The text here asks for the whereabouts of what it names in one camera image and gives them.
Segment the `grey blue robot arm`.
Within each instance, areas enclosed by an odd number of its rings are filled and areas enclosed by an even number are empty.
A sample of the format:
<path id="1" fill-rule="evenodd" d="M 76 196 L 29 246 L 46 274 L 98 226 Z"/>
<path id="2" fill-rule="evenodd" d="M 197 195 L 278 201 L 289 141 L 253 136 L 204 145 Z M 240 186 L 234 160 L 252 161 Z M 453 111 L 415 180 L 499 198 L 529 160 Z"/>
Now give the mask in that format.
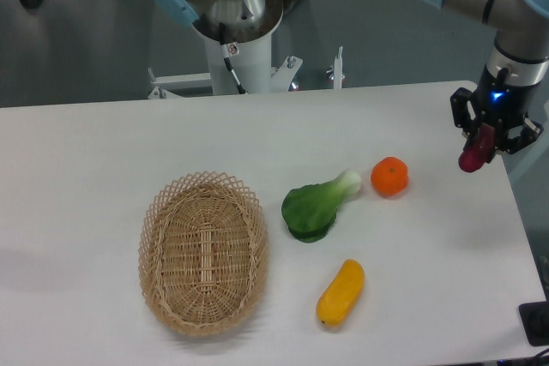
<path id="1" fill-rule="evenodd" d="M 481 21 L 496 31 L 477 87 L 450 97 L 464 153 L 483 163 L 535 142 L 542 126 L 528 107 L 548 71 L 548 0 L 423 0 Z"/>

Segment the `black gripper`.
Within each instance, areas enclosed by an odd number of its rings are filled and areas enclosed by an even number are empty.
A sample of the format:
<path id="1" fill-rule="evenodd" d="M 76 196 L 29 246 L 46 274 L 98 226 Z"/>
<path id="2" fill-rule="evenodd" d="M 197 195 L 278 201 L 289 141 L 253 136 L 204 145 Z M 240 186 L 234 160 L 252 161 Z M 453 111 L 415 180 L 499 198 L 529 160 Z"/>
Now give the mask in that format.
<path id="1" fill-rule="evenodd" d="M 542 134 L 542 125 L 527 116 L 532 100 L 532 86 L 513 86 L 507 80 L 494 77 L 484 67 L 475 90 L 476 100 L 483 120 L 495 129 L 494 150 L 514 154 L 536 142 Z M 475 133 L 475 95 L 465 87 L 459 87 L 449 98 L 454 125 L 469 137 Z M 515 137 L 512 129 L 519 128 Z"/>

